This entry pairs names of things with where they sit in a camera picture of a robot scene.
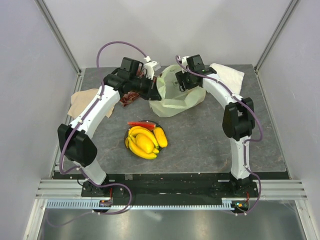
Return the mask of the pale green plastic bag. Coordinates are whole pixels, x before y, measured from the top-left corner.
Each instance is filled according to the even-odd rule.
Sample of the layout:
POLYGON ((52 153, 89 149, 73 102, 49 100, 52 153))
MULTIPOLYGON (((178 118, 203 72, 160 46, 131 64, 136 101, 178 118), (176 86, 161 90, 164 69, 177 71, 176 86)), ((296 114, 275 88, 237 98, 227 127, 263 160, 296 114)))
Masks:
POLYGON ((206 90, 199 86, 184 92, 180 91, 176 73, 181 70, 178 65, 170 65, 157 77, 156 86, 161 100, 152 100, 149 106, 159 117, 175 116, 195 107, 205 99, 206 90))

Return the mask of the red watermelon slice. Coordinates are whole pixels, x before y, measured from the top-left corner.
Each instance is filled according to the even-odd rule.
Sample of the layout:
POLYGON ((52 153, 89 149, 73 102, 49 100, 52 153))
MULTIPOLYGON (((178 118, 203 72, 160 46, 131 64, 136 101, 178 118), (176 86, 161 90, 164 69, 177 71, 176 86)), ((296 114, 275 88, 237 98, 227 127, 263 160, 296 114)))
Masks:
POLYGON ((127 123, 130 127, 142 127, 148 129, 149 131, 153 131, 156 128, 156 123, 151 121, 129 121, 127 123))

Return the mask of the yellow banana bunch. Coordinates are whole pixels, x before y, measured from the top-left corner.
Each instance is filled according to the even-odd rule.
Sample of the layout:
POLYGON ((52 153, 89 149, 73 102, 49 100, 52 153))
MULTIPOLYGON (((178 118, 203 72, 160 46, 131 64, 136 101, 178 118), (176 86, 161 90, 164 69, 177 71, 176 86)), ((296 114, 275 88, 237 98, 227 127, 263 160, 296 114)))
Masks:
POLYGON ((156 140, 156 137, 148 129, 141 127, 141 126, 134 126, 134 127, 130 128, 130 130, 128 131, 129 136, 136 137, 138 134, 145 135, 146 137, 148 137, 152 141, 152 143, 154 144, 154 146, 157 149, 159 148, 159 144, 158 144, 158 141, 156 140))
POLYGON ((140 149, 136 145, 136 138, 131 139, 130 137, 127 137, 125 139, 125 146, 131 150, 131 152, 135 155, 137 155, 140 158, 147 159, 147 160, 153 160, 157 157, 159 154, 159 150, 154 146, 152 153, 146 153, 142 149, 140 149))

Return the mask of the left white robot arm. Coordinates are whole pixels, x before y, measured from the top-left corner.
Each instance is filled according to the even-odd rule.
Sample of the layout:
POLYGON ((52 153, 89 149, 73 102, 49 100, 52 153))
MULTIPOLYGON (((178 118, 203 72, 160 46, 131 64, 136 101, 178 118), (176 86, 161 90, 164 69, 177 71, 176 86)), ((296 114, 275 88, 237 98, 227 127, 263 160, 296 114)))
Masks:
POLYGON ((92 191, 99 197, 106 196, 110 191, 107 173, 102 170, 96 156, 98 149, 92 137, 106 114, 120 99, 129 92, 138 93, 145 100, 161 100, 154 77, 161 65, 157 61, 145 57, 140 62, 128 57, 122 59, 120 67, 103 77, 97 94, 88 106, 69 124, 58 127, 60 147, 59 171, 63 170, 64 158, 74 163, 92 185, 92 191))

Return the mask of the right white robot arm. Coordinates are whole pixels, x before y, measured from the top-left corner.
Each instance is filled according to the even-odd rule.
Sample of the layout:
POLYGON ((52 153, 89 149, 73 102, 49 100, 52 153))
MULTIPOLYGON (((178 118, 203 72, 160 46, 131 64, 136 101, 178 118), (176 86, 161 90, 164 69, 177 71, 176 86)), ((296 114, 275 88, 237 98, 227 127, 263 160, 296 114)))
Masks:
POLYGON ((251 98, 242 98, 233 92, 212 67, 206 67, 201 56, 176 56, 182 68, 176 78, 181 91, 201 87, 223 107, 222 130, 230 140, 231 170, 229 191, 242 196, 253 182, 249 165, 249 143, 255 128, 254 104, 251 98))

